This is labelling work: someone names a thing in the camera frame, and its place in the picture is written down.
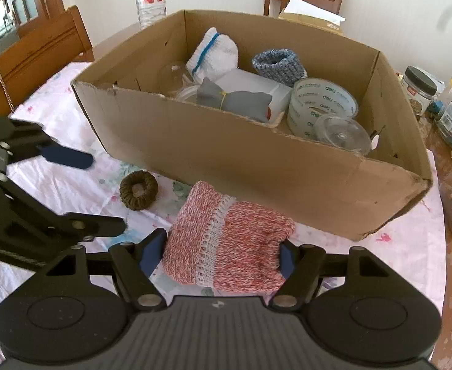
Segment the cardboard box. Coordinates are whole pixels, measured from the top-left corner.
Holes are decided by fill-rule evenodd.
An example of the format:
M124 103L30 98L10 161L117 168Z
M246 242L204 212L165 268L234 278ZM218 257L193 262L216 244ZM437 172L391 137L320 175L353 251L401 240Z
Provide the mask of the cardboard box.
M312 77L346 88L358 122L380 132L369 157L276 127L155 94L165 64L186 62L210 27L238 45L241 69L272 48L294 50ZM112 88L118 82L119 88ZM312 227L360 240L409 211L431 186L416 120L379 51L311 26L258 15L187 10L122 43L72 83L113 157L264 204Z
M312 27L317 27L319 29L324 29L329 32L337 33L342 35L341 28L336 24L333 24L330 21L326 21L325 19L313 18L308 15L303 14L292 14L282 11L279 14L279 19L285 19L286 21L302 23L304 25L309 25Z

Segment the gray fabric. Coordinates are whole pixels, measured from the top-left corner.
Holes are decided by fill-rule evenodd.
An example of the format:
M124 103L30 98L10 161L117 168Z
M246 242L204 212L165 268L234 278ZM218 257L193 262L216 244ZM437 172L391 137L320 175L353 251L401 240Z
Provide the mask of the gray fabric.
M267 50L257 54L251 65L264 78L289 86L306 77L306 71L298 56L290 49Z
M204 78L202 85L197 91L197 103L207 107L218 108L223 111L234 112L235 114L251 118L258 122L267 123L269 112L269 104L272 101L272 96L259 92L231 92L226 95L224 102L223 90L216 85L209 78Z

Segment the brown knitted ring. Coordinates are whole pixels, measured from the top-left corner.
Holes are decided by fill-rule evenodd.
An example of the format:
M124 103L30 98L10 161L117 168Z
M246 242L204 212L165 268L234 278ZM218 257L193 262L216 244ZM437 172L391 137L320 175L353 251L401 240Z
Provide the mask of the brown knitted ring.
M135 191L133 189L137 184L141 185L142 191ZM144 210L156 200L156 196L156 178L147 171L135 171L121 181L120 198L123 204L130 210L136 212Z

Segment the robotic arm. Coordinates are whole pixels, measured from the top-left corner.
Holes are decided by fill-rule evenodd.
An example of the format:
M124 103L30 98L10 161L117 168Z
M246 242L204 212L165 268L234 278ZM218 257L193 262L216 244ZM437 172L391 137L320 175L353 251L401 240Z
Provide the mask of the robotic arm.
M80 169L93 161L37 124L0 117L0 261L36 272L0 304L2 370L433 369L438 311L365 248L339 255L284 242L286 282L267 306L258 296L177 296L167 306L149 280L166 231L87 254L78 242L117 236L124 221L58 216L8 179L7 164L38 155ZM118 295L90 275L111 276ZM324 277L346 280L318 296Z

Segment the red knitted hat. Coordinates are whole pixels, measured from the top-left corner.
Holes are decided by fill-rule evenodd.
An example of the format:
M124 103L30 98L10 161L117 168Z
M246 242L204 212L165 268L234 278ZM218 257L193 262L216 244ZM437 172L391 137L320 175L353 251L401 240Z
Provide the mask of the red knitted hat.
M164 270L181 284L238 294L273 292L284 282L279 244L293 232L290 218L238 202L200 181L171 227Z

